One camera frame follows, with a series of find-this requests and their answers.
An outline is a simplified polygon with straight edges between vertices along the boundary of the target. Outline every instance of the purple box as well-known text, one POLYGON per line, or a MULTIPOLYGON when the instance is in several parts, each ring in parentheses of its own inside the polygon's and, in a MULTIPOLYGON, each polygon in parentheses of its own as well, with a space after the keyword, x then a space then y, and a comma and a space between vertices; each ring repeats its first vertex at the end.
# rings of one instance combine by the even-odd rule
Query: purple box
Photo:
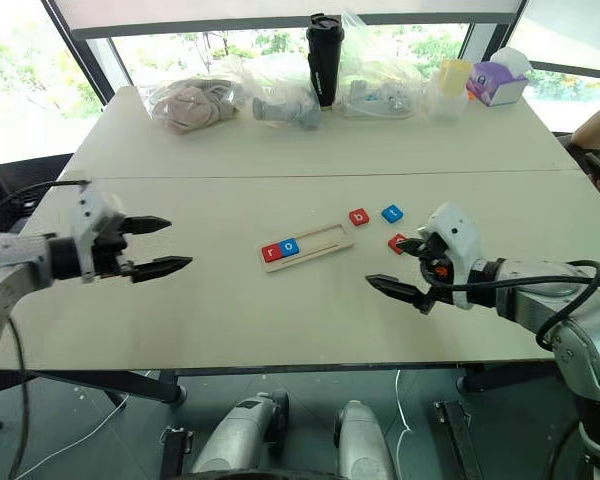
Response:
POLYGON ((524 75, 513 77, 509 69, 495 62, 476 63, 467 80, 467 90, 482 103, 493 107, 515 103, 520 99, 529 79, 524 75))

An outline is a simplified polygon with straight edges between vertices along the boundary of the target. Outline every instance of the white table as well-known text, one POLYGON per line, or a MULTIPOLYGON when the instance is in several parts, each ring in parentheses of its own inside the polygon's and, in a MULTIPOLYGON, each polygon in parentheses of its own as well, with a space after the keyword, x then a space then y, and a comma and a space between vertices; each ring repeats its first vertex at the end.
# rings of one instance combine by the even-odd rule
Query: white table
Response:
MULTIPOLYGON (((119 195, 129 215, 173 221, 169 229, 133 238, 131 258, 176 254, 193 256, 194 262, 142 284, 121 278, 88 286, 65 281, 26 297, 15 318, 30 369, 548 358, 532 334, 494 310, 439 304, 422 316, 365 281, 367 274, 386 273, 423 286, 417 263, 397 256, 386 242, 396 232, 413 234, 445 200, 457 202, 477 223, 488 258, 600 260, 600 197, 575 170, 135 178, 104 180, 102 186, 119 195), (405 212, 394 225, 379 216, 391 203, 405 212), (371 223, 355 228, 347 213, 359 207, 367 209, 371 223), (263 271, 259 245, 338 221, 352 233, 353 248, 279 272, 263 271)), ((66 233, 75 198, 71 188, 50 192, 26 233, 66 233)), ((0 368, 15 367, 5 335, 0 368)))
POLYGON ((314 132, 269 128, 248 115, 174 135, 152 122, 134 88, 118 91, 69 168, 99 178, 395 175, 568 170, 577 165, 524 100, 470 102, 458 123, 426 117, 348 120, 314 132))

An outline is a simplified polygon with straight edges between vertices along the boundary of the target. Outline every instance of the plastic bag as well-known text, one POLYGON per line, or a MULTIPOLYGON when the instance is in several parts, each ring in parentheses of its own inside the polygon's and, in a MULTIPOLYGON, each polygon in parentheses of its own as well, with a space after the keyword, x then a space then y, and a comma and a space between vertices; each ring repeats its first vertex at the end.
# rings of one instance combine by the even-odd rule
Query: plastic bag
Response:
POLYGON ((357 15, 344 13, 342 26, 345 37, 334 111, 346 117, 412 116, 423 95, 420 72, 387 54, 357 15))
POLYGON ((309 65, 302 55, 285 53, 250 60, 228 56, 214 71, 239 79, 245 101, 234 102, 234 106, 250 111, 258 121, 274 127, 296 125, 307 130, 322 124, 309 65))
POLYGON ((186 133, 233 118, 239 83, 221 78, 194 77, 166 85, 138 87, 142 103, 153 119, 169 130, 186 133))

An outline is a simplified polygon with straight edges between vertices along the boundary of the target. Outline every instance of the gray mechanical leg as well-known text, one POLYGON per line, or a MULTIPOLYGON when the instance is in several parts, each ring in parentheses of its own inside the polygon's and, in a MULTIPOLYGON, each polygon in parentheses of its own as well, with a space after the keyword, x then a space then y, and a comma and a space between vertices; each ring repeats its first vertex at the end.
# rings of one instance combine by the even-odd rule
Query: gray mechanical leg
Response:
POLYGON ((191 473, 257 467, 263 440, 275 450, 282 449, 288 419, 289 399, 284 391, 242 400, 216 427, 191 473))
POLYGON ((389 448, 373 411, 352 400, 336 418, 338 474, 351 480, 396 480, 389 448))

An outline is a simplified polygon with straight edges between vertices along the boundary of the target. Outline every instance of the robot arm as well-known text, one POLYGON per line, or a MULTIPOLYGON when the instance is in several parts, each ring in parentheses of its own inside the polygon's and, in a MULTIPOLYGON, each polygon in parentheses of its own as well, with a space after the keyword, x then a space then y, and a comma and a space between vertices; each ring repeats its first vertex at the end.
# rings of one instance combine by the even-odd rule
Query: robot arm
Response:
POLYGON ((398 246, 419 259, 430 290, 423 293, 386 275, 370 275, 369 283, 424 314, 438 301, 463 309, 478 304, 535 333, 538 343, 553 351, 574 394, 580 434, 600 468, 600 265, 486 260, 475 225, 449 203, 419 232, 422 239, 398 246), (595 266, 596 276, 581 266, 595 266))
POLYGON ((126 217, 117 202, 93 183, 80 187, 71 236, 0 234, 0 336, 13 307, 28 293, 54 280, 122 275, 143 282, 169 275, 190 257, 165 257, 135 265, 127 260, 124 234, 143 234, 171 225, 157 217, 126 217))

